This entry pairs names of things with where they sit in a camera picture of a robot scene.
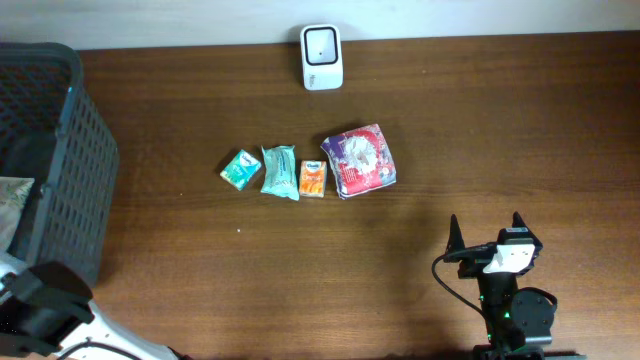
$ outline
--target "plastic basket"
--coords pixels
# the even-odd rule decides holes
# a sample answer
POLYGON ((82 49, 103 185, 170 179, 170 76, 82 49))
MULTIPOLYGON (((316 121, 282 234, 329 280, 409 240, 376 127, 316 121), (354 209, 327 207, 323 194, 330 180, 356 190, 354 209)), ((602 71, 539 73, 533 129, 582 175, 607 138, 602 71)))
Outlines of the plastic basket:
POLYGON ((35 178, 9 253, 94 286, 119 154, 60 44, 0 44, 0 176, 35 178))

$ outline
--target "teal package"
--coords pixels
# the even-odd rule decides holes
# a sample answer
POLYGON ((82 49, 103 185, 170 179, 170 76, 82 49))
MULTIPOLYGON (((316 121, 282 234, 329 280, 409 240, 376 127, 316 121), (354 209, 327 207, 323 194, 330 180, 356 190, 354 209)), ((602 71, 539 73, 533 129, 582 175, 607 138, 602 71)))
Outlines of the teal package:
POLYGON ((267 168, 262 193, 300 200, 293 148, 294 146, 278 146, 267 150, 262 148, 264 165, 267 168))
POLYGON ((251 177, 260 170, 260 167, 262 164, 258 159, 248 152, 240 150, 238 155, 222 170, 220 176, 236 189, 242 190, 249 183, 251 177))

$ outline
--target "brown wooden surface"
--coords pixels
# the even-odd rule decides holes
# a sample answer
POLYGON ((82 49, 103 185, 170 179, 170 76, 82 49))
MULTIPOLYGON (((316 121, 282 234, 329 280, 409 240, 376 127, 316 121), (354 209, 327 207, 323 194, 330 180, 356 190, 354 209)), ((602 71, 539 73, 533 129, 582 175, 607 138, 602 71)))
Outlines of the brown wooden surface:
MULTIPOLYGON (((456 213, 468 244, 518 210, 545 245, 520 280, 560 300, 550 349, 640 357, 640 33, 344 43, 310 93, 294 45, 90 51, 86 87, 122 161, 98 304, 197 359, 471 349, 480 317, 432 279, 456 213), (380 124, 398 183, 339 200, 242 192, 238 149, 380 124)), ((474 281, 440 265, 471 299, 474 281)))

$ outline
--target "white wall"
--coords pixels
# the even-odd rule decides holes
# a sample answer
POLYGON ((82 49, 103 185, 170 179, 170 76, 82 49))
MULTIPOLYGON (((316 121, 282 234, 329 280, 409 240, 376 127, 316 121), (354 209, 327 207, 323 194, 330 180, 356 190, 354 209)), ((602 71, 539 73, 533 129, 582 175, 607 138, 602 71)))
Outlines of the white wall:
POLYGON ((640 29, 640 0, 0 0, 0 40, 78 49, 640 29))

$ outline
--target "orange package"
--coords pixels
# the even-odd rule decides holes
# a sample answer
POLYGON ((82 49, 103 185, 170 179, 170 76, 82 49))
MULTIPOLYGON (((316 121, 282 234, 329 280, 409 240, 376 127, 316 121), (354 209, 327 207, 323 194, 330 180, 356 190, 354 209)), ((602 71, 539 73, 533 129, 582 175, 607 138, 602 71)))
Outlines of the orange package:
POLYGON ((324 161, 303 161, 300 166, 300 195, 324 197, 327 183, 327 163, 324 161))

